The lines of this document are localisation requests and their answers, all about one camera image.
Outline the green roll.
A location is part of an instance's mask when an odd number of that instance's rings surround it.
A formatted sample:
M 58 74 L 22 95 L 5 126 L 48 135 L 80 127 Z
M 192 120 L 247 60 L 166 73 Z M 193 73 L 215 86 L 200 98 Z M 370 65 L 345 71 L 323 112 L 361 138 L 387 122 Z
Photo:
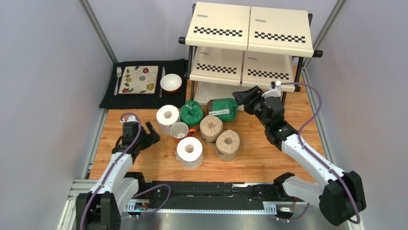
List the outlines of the green roll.
M 204 117 L 204 112 L 200 104 L 196 101 L 186 101 L 180 110 L 181 121 L 194 128 L 196 131 L 200 130 L 200 123 Z
M 238 115 L 238 104 L 232 98 L 210 100 L 206 108 L 209 115 L 216 116 L 225 122 L 234 121 Z

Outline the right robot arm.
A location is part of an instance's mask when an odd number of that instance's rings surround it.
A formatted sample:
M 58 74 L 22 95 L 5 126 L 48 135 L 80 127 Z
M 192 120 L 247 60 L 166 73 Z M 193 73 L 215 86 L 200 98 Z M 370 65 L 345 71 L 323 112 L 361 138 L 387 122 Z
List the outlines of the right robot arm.
M 334 226 L 346 221 L 359 224 L 360 212 L 367 207 L 360 175 L 355 171 L 346 172 L 322 157 L 303 139 L 301 130 L 285 120 L 279 83 L 273 82 L 267 92 L 255 86 L 232 95 L 246 113 L 258 118 L 267 140 L 315 179 L 315 183 L 310 183 L 287 172 L 273 181 L 276 197 L 295 197 L 307 202 L 308 207 L 316 206 Z

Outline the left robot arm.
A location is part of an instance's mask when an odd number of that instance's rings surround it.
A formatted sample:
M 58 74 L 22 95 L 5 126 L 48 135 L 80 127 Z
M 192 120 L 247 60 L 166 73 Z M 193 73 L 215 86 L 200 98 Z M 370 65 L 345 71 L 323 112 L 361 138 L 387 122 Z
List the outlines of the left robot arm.
M 79 230 L 118 230 L 126 205 L 144 184 L 142 173 L 129 172 L 141 151 L 160 141 L 160 135 L 147 121 L 123 123 L 123 134 L 116 141 L 107 168 L 98 182 L 76 199 L 76 228 Z

